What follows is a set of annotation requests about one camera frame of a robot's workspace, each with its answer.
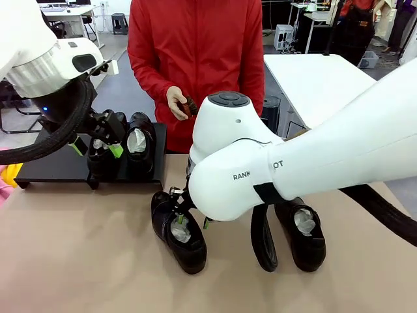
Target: black cable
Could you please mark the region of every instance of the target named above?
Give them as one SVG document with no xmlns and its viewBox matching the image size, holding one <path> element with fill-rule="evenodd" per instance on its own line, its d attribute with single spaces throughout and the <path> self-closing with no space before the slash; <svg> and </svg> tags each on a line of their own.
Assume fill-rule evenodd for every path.
<svg viewBox="0 0 417 313">
<path fill-rule="evenodd" d="M 360 204 L 390 231 L 417 246 L 417 222 L 398 211 L 391 203 L 369 185 L 359 185 L 340 189 L 348 197 Z"/>
<path fill-rule="evenodd" d="M 84 122 L 93 101 L 94 87 L 90 82 L 78 80 L 75 82 L 80 90 L 79 106 L 71 116 L 46 139 L 26 147 L 0 151 L 0 164 L 18 164 L 43 158 L 59 150 L 74 136 L 79 126 Z"/>
<path fill-rule="evenodd" d="M 278 266 L 274 240 L 268 224 L 266 212 L 267 204 L 257 205 L 253 208 L 250 224 L 250 238 L 259 265 L 267 272 L 273 272 Z"/>
</svg>

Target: shoe brush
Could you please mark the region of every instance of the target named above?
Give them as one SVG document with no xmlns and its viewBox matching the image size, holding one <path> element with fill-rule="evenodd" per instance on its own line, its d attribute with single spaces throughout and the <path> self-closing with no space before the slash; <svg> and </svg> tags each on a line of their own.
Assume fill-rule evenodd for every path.
<svg viewBox="0 0 417 313">
<path fill-rule="evenodd" d="M 181 111 L 183 111 L 188 117 L 192 117 L 198 114 L 198 107 L 195 104 L 194 100 L 191 97 L 187 96 L 187 103 L 180 103 L 178 102 L 178 107 Z"/>
</svg>

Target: black band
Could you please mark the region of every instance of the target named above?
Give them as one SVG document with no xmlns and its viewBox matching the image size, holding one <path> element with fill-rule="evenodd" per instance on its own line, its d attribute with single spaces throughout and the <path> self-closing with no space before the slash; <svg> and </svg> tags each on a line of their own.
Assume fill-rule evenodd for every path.
<svg viewBox="0 0 417 313">
<path fill-rule="evenodd" d="M 278 204 L 285 201 L 276 191 L 273 183 L 255 185 L 253 189 L 266 204 Z"/>
</svg>

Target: hand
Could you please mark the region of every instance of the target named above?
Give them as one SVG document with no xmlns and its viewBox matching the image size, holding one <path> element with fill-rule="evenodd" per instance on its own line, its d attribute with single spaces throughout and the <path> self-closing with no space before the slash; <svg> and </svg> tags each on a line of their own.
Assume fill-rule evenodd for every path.
<svg viewBox="0 0 417 313">
<path fill-rule="evenodd" d="M 188 116 L 183 111 L 181 111 L 177 105 L 178 101 L 182 104 L 187 103 L 187 99 L 182 95 L 181 89 L 179 89 L 177 86 L 168 88 L 167 100 L 169 109 L 179 121 L 185 121 L 188 119 Z"/>
</svg>

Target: black platform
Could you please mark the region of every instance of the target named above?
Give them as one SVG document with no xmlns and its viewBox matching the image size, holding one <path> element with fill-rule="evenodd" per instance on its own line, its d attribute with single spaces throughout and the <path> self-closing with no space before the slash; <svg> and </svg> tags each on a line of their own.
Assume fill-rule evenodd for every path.
<svg viewBox="0 0 417 313">
<path fill-rule="evenodd" d="M 66 145 L 44 158 L 25 163 L 17 178 L 15 178 L 15 182 L 23 189 L 29 183 L 87 183 L 92 189 L 97 189 L 100 183 L 146 183 L 157 184 L 162 188 L 165 172 L 167 127 L 161 123 L 153 124 L 156 131 L 156 151 L 154 170 L 150 177 L 140 179 L 129 177 L 126 153 L 123 153 L 116 179 L 98 181 L 91 176 L 87 167 L 87 155 L 79 156 L 74 148 Z M 88 146 L 91 137 L 86 134 L 80 134 L 79 136 Z M 36 142 L 40 142 L 46 137 L 48 137 L 48 133 L 42 130 Z"/>
</svg>

